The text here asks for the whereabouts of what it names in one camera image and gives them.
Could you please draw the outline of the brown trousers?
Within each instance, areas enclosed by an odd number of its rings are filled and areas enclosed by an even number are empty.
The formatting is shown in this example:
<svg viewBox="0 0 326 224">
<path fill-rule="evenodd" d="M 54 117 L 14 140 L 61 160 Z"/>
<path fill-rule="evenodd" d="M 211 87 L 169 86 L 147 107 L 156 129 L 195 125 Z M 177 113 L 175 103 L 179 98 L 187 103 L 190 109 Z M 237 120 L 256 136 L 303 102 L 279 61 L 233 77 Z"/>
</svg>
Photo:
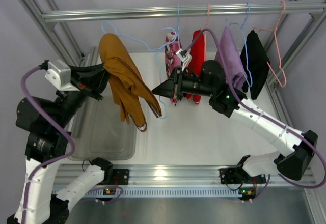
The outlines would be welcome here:
<svg viewBox="0 0 326 224">
<path fill-rule="evenodd" d="M 120 107 L 122 121 L 134 125 L 140 132 L 146 132 L 147 122 L 139 99 L 149 105 L 154 115 L 162 116 L 158 100 L 147 87 L 126 47 L 115 34 L 104 34 L 99 42 L 98 52 L 104 69 L 110 74 L 113 101 Z"/>
</svg>

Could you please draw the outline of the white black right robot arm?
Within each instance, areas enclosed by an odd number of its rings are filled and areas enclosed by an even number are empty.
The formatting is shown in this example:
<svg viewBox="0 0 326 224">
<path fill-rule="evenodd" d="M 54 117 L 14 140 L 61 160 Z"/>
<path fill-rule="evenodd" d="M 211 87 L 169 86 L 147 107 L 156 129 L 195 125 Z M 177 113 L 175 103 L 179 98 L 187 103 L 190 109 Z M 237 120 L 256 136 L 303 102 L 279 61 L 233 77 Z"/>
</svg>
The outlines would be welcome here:
<svg viewBox="0 0 326 224">
<path fill-rule="evenodd" d="M 208 96 L 212 109 L 244 124 L 276 148 L 273 153 L 244 156 L 234 169 L 239 175 L 278 174 L 295 185 L 314 156 L 313 147 L 318 140 L 315 132 L 309 130 L 303 133 L 289 127 L 260 109 L 242 91 L 230 88 L 217 61 L 205 61 L 200 75 L 174 68 L 169 78 L 155 87 L 152 93 L 176 100 L 184 94 Z"/>
</svg>

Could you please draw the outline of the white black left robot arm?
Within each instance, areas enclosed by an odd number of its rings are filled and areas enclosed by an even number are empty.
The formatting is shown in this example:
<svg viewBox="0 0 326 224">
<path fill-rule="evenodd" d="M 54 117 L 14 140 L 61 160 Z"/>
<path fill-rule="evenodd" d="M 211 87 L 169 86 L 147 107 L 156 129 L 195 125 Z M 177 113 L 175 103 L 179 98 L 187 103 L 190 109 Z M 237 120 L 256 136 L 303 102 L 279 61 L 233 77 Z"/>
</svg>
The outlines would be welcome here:
<svg viewBox="0 0 326 224">
<path fill-rule="evenodd" d="M 26 80 L 41 70 L 57 90 L 54 101 L 33 97 L 27 90 Z M 112 163 L 95 158 L 72 183 L 53 192 L 59 166 L 75 151 L 75 143 L 65 128 L 88 98 L 102 99 L 109 78 L 101 64 L 74 67 L 60 60 L 46 60 L 22 77 L 25 98 L 17 106 L 16 126 L 29 133 L 26 174 L 18 210 L 7 223 L 64 223 L 86 193 L 97 184 L 111 182 Z"/>
</svg>

